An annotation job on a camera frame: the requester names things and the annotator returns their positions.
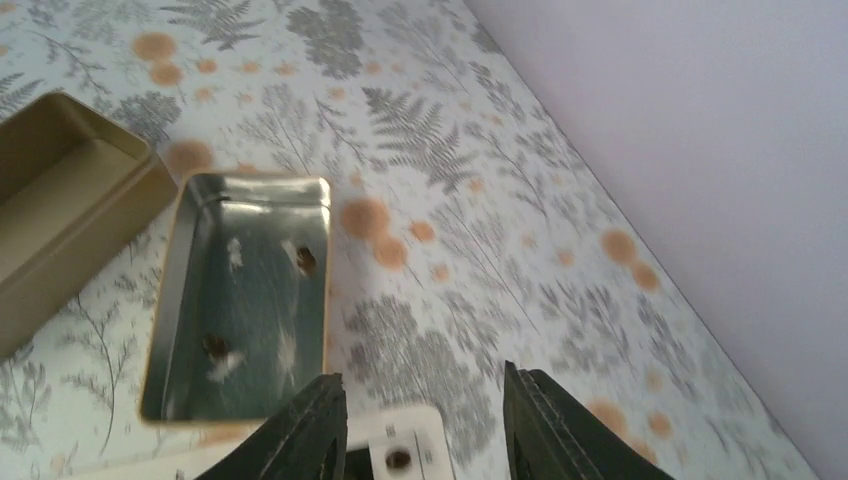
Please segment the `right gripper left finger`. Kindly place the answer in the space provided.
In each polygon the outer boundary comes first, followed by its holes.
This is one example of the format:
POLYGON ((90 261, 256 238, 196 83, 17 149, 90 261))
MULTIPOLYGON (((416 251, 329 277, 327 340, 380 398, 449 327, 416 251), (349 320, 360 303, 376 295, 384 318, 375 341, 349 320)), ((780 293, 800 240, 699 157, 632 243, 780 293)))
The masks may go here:
POLYGON ((320 375, 198 480, 341 479, 347 420, 342 375, 320 375))

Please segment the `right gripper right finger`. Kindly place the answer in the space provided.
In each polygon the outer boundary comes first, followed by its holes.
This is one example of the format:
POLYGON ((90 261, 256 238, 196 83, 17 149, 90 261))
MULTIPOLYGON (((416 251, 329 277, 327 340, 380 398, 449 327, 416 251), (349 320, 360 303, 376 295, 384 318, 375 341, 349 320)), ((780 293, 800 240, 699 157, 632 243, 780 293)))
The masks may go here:
POLYGON ((672 479, 542 370, 505 363, 503 415, 513 480, 672 479))

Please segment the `gold tin with dark pieces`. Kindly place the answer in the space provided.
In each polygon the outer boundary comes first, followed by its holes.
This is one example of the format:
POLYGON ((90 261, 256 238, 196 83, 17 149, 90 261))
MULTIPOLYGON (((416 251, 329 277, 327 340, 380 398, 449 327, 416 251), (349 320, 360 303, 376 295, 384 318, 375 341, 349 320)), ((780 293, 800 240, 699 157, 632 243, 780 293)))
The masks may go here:
POLYGON ((190 174, 168 237, 140 418, 259 421, 323 374, 331 233, 323 177, 190 174))

